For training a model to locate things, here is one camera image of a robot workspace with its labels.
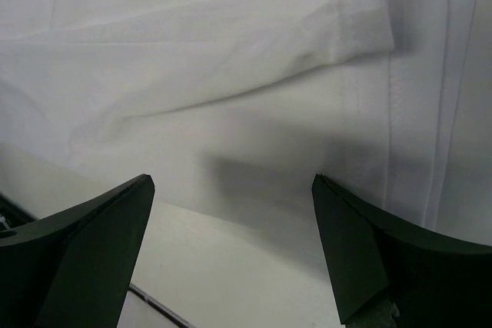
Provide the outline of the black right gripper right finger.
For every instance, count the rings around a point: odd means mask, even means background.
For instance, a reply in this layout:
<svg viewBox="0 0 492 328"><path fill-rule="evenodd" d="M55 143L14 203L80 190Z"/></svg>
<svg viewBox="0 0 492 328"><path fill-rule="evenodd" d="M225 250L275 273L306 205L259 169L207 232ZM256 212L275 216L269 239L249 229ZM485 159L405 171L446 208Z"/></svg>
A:
<svg viewBox="0 0 492 328"><path fill-rule="evenodd" d="M323 175L311 190L342 325L491 325L489 246L412 224Z"/></svg>

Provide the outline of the white t shirt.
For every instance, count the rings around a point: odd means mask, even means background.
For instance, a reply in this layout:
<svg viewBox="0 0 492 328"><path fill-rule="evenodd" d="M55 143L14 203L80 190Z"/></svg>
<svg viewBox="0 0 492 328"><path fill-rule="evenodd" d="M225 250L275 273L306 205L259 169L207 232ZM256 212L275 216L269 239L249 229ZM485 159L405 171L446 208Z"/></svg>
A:
<svg viewBox="0 0 492 328"><path fill-rule="evenodd" d="M48 214L56 178L144 172L275 238L323 173L435 229L479 1L1 0L2 189Z"/></svg>

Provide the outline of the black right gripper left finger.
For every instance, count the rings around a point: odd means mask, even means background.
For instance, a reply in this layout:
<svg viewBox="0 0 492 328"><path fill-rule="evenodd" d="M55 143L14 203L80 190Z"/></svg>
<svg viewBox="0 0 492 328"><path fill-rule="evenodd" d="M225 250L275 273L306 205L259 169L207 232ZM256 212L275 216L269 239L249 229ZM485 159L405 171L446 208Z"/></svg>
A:
<svg viewBox="0 0 492 328"><path fill-rule="evenodd" d="M1 232L3 327L116 327L155 195L139 175Z"/></svg>

